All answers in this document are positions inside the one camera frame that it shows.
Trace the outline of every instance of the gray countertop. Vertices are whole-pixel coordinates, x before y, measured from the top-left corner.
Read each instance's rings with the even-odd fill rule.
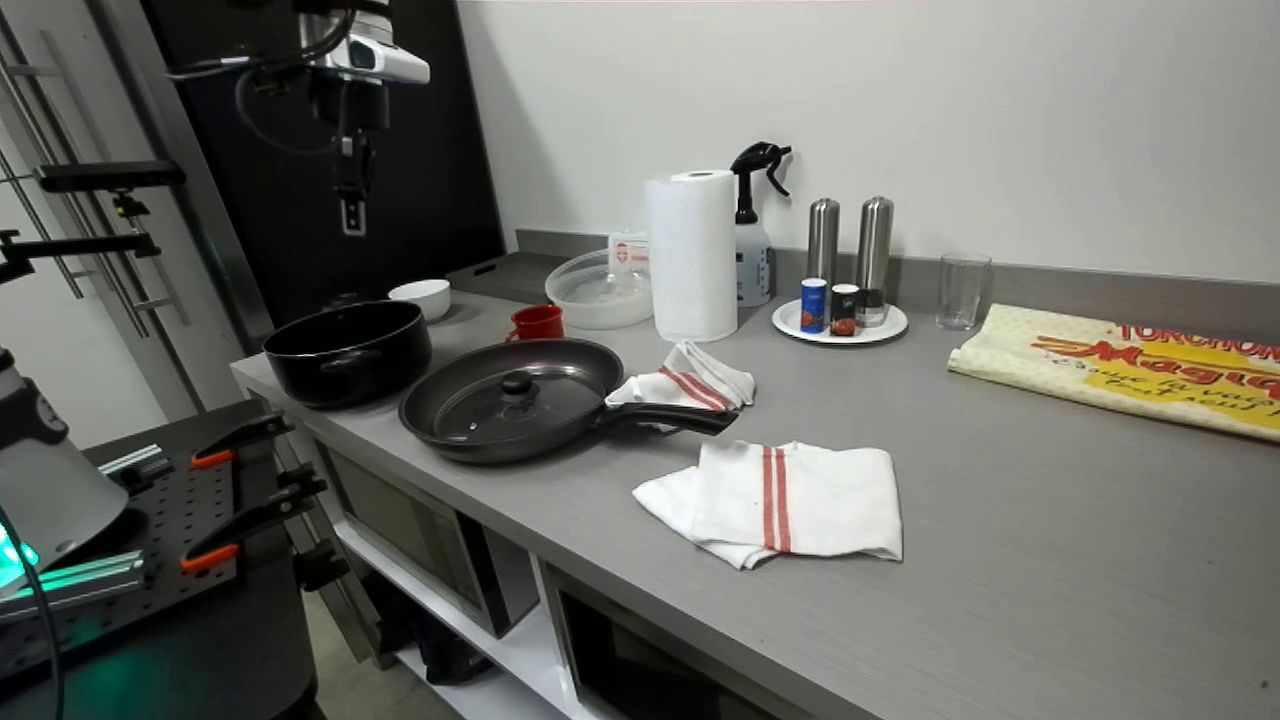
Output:
[[[510,314],[459,298],[438,365],[506,342]],[[669,353],[647,326],[598,342],[631,373]],[[815,717],[1280,717],[1280,450],[950,377],[952,344],[914,318],[898,344],[814,350],[769,314],[709,344],[759,380],[724,438],[891,453],[904,565],[696,552],[631,502],[696,463],[696,432],[459,468],[398,399],[305,423]],[[295,413],[264,358],[237,377]]]

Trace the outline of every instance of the frying pan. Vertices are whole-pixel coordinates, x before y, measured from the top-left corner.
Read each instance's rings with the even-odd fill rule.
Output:
[[[604,408],[623,365],[589,342],[491,344],[423,377],[401,423],[456,463],[517,463],[618,423],[724,432],[736,415],[669,403]]]

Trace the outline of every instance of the paper towel roll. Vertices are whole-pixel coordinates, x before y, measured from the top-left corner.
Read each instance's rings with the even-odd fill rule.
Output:
[[[734,172],[678,172],[647,183],[652,322],[665,342],[736,334]]]

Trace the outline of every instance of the striped dish towel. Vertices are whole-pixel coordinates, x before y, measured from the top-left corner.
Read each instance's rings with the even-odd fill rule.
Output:
[[[678,344],[656,373],[629,377],[604,397],[610,408],[622,403],[682,403],[709,413],[736,413],[757,399],[757,377],[722,365],[696,344]]]
[[[640,484],[638,502],[743,571],[769,556],[904,561],[891,462],[880,450],[712,439],[696,468]]]

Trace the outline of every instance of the small plate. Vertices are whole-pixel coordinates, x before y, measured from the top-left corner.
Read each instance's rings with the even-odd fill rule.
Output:
[[[830,334],[799,334],[799,299],[788,299],[771,314],[771,330],[784,335],[796,335],[799,344],[835,344],[835,350],[858,350],[858,344],[890,344],[902,334],[907,334],[907,314],[898,304],[884,304],[884,326],[875,330],[858,330],[858,335],[830,335]]]

